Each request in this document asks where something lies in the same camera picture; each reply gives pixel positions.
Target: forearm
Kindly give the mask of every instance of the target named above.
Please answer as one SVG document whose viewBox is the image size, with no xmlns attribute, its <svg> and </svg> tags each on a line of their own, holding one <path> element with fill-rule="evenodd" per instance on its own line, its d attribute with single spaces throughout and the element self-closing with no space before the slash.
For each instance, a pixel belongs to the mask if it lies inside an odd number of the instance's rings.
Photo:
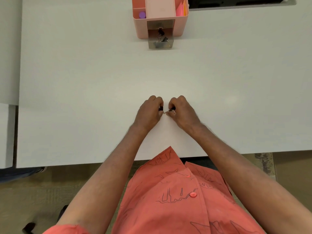
<svg viewBox="0 0 312 234">
<path fill-rule="evenodd" d="M 311 232 L 311 213 L 281 185 L 205 126 L 198 126 L 190 135 L 208 154 L 236 196 L 267 232 Z"/>
<path fill-rule="evenodd" d="M 144 130 L 130 127 L 119 145 L 77 193 L 58 224 L 79 224 L 91 234 L 106 232 L 146 135 Z"/>
</svg>

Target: purple cap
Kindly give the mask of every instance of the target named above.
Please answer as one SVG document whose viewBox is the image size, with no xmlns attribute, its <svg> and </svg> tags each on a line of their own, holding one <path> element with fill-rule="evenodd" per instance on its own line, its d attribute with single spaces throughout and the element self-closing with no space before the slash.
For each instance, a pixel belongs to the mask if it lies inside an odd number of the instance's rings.
<svg viewBox="0 0 312 234">
<path fill-rule="evenodd" d="M 146 18 L 145 11 L 141 11 L 138 16 L 139 16 L 140 19 L 145 19 Z"/>
</svg>

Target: person's left hand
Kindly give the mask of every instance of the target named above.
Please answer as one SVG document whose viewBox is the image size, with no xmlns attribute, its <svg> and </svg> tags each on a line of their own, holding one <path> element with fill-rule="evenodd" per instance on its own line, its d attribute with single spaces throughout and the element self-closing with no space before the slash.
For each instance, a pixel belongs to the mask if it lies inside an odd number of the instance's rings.
<svg viewBox="0 0 312 234">
<path fill-rule="evenodd" d="M 148 133 L 159 122 L 163 111 L 158 111 L 159 107 L 163 107 L 163 100 L 161 97 L 150 96 L 138 110 L 133 125 L 138 126 Z"/>
</svg>

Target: coral shirt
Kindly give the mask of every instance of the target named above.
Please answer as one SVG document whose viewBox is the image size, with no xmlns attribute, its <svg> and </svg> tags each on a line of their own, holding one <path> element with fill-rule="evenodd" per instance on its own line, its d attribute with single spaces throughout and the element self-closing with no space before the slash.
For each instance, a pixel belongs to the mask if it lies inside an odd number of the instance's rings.
<svg viewBox="0 0 312 234">
<path fill-rule="evenodd" d="M 54 226 L 44 234 L 88 234 L 80 226 Z M 129 181 L 112 234 L 265 233 L 238 206 L 218 171 L 181 162 L 169 147 Z"/>
</svg>

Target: shirt button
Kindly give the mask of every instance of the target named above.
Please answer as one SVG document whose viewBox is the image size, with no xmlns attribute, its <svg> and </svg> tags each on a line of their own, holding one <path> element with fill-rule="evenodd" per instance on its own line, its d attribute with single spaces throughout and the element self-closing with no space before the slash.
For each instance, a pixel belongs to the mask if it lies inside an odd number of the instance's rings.
<svg viewBox="0 0 312 234">
<path fill-rule="evenodd" d="M 190 197 L 195 198 L 196 196 L 197 196 L 197 193 L 195 193 L 195 192 L 190 193 Z"/>
</svg>

